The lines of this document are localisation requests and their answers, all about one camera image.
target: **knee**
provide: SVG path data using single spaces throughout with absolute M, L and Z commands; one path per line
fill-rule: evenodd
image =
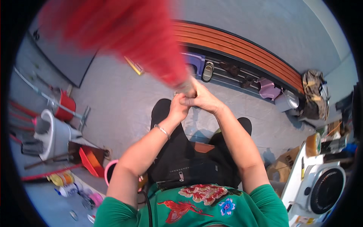
M 154 108 L 152 109 L 151 115 L 156 110 L 169 110 L 170 109 L 171 100 L 167 98 L 162 98 L 155 104 Z
M 243 126 L 243 128 L 248 132 L 248 134 L 251 135 L 251 133 L 252 133 L 252 123 L 251 123 L 251 121 L 246 117 L 240 117 L 237 120 Z
M 167 99 L 167 98 L 162 98 L 159 101 L 157 101 L 157 103 L 154 106 L 154 109 L 157 109 L 159 107 L 170 107 L 171 104 L 171 100 Z

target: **red embroidered peony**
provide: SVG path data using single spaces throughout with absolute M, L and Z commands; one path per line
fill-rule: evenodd
M 194 202 L 199 203 L 203 201 L 206 206 L 212 205 L 216 199 L 221 198 L 227 193 L 228 190 L 226 188 L 218 185 L 192 185 L 179 191 L 180 195 L 187 198 L 193 196 Z

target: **embroidered bird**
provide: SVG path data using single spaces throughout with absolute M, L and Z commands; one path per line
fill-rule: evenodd
M 197 208 L 196 206 L 194 206 L 193 204 L 191 204 L 190 202 L 174 202 L 171 200 L 166 200 L 164 202 L 158 203 L 158 205 L 160 204 L 164 204 L 165 206 L 169 207 L 171 209 L 168 218 L 166 219 L 166 223 L 171 224 L 171 223 L 175 223 L 177 221 L 180 220 L 180 218 L 186 214 L 188 211 L 193 211 L 196 212 L 197 214 L 200 215 L 205 215 L 205 216 L 209 216 L 209 217 L 214 217 L 213 215 L 209 215 L 209 214 L 203 214 L 202 209 Z

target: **hand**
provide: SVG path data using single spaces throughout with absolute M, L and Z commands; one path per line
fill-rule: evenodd
M 170 111 L 168 118 L 175 120 L 176 122 L 182 122 L 188 115 L 190 106 L 184 106 L 180 104 L 180 100 L 185 98 L 183 93 L 176 94 L 171 101 Z
M 224 103 L 212 95 L 205 86 L 201 85 L 195 78 L 191 78 L 191 81 L 197 96 L 196 98 L 183 97 L 180 99 L 180 104 L 198 106 L 214 115 L 223 109 Z

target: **pink hoop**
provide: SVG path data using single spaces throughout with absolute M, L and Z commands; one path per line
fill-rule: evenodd
M 118 159 L 116 159 L 116 160 L 112 160 L 111 162 L 109 162 L 109 163 L 107 164 L 106 168 L 105 168 L 105 181 L 106 181 L 107 186 L 109 186 L 109 182 L 108 182 L 108 180 L 107 180 L 107 172 L 108 172 L 109 168 L 110 168 L 113 164 L 115 164 L 115 163 L 118 163 Z

